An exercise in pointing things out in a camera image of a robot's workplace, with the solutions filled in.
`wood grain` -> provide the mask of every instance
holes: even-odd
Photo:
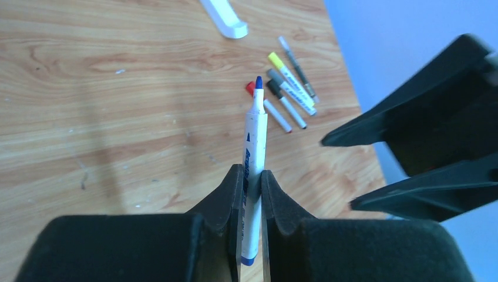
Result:
[[[210,193],[241,162],[244,86],[284,58],[279,35],[322,102],[290,135],[269,118],[266,167],[318,217],[379,216],[348,208],[383,185],[373,148],[318,144],[360,114],[321,0],[232,1],[250,28],[236,41],[197,0],[0,5],[1,281],[54,217],[181,213]],[[261,257],[243,268],[262,277]]]

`pen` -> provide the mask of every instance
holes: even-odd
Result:
[[[291,64],[294,67],[297,75],[301,79],[302,84],[304,84],[304,87],[306,87],[309,96],[313,99],[313,101],[315,101],[315,103],[318,103],[320,100],[318,99],[317,94],[313,90],[313,87],[311,87],[311,84],[309,83],[308,79],[306,78],[306,76],[304,76],[304,72],[302,72],[301,67],[297,63],[294,53],[291,51],[291,48],[289,47],[289,44],[287,44],[287,41],[285,41],[283,36],[280,36],[278,40],[280,41],[280,45],[282,45],[282,48],[284,48],[285,54],[289,58],[289,61],[291,61]]]
[[[249,82],[245,86],[247,93],[251,94],[251,97],[253,96],[255,86],[256,84],[254,83],[254,81]],[[275,108],[275,106],[273,106],[273,104],[268,99],[264,98],[263,106],[268,111],[268,113],[270,113],[275,118],[278,124],[282,126],[286,133],[292,133],[292,126],[285,120],[285,118],[278,112],[277,108]]]
[[[268,55],[268,60],[270,60],[275,68],[277,68],[277,70],[284,76],[284,78],[290,83],[290,85],[297,91],[306,105],[310,107],[315,105],[315,102],[313,101],[313,99],[311,99],[308,92],[304,90],[299,81],[297,81],[297,78],[295,78],[289,68],[284,65],[282,60],[277,56],[275,52],[271,52]]]
[[[284,105],[287,112],[289,112],[292,118],[296,121],[297,125],[302,129],[306,129],[307,127],[306,122],[304,122],[302,117],[294,109],[289,100],[287,100],[287,98],[285,98],[284,95],[280,93],[280,86],[278,86],[278,84],[273,79],[270,79],[270,81],[266,83],[266,86],[270,89],[271,93],[277,97],[277,99],[282,103],[282,105]]]
[[[258,76],[253,106],[245,114],[241,262],[246,266],[254,263],[260,239],[261,172],[264,169],[268,124],[263,95],[263,79]]]
[[[285,81],[279,74],[276,70],[274,69],[269,69],[267,71],[267,75],[273,79],[277,84],[278,86],[280,86],[281,89],[283,89],[285,92],[287,92],[287,94],[289,94],[289,96],[303,109],[305,110],[310,116],[314,116],[317,114],[317,110],[315,110],[315,108],[313,108],[313,106],[308,106],[303,98],[301,97],[301,95],[298,95],[297,92],[295,91],[294,88],[292,88],[289,83],[287,83],[287,81]]]

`black marker cap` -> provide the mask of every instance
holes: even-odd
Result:
[[[283,95],[280,93],[280,86],[273,79],[270,79],[266,83],[266,87],[268,87],[273,95],[275,95],[279,100],[282,99]]]

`white plastic object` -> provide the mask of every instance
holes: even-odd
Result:
[[[248,34],[247,23],[238,18],[228,0],[200,0],[200,2],[223,36],[239,39]]]

